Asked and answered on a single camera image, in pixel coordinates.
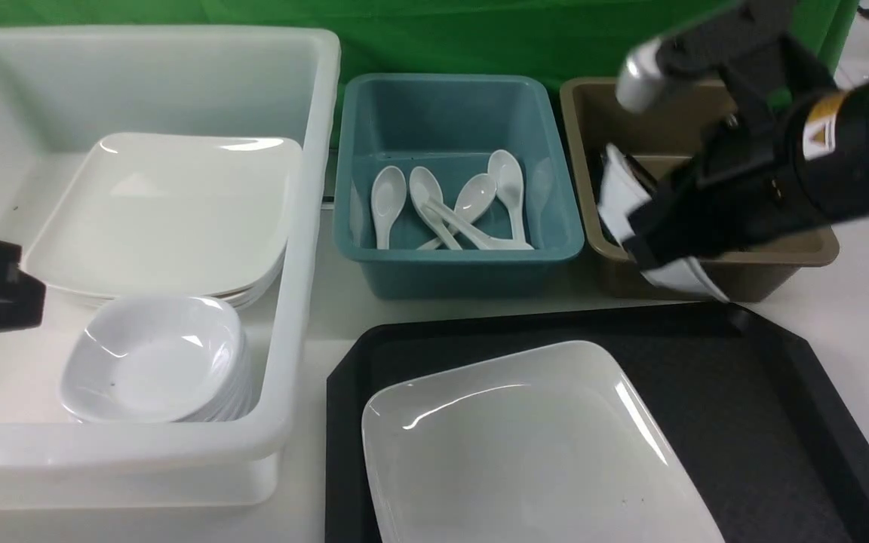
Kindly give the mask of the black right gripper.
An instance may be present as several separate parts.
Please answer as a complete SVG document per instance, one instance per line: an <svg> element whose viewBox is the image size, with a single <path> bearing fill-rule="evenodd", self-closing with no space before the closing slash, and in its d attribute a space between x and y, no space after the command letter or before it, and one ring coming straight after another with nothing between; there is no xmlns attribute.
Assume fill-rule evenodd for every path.
<svg viewBox="0 0 869 543"><path fill-rule="evenodd" d="M804 126L803 113L784 113L768 130L751 130L741 114L707 126L702 148L624 213L624 250L639 268L656 269L817 233L818 214L800 188Z"/></svg>

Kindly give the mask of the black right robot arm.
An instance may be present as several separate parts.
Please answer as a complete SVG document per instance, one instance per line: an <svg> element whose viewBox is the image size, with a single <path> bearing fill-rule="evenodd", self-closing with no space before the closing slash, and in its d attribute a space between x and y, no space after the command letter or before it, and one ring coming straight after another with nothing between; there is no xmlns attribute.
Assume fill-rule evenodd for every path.
<svg viewBox="0 0 869 543"><path fill-rule="evenodd" d="M772 124L707 128L615 235L641 269L711 259L869 217L869 82L819 88Z"/></svg>

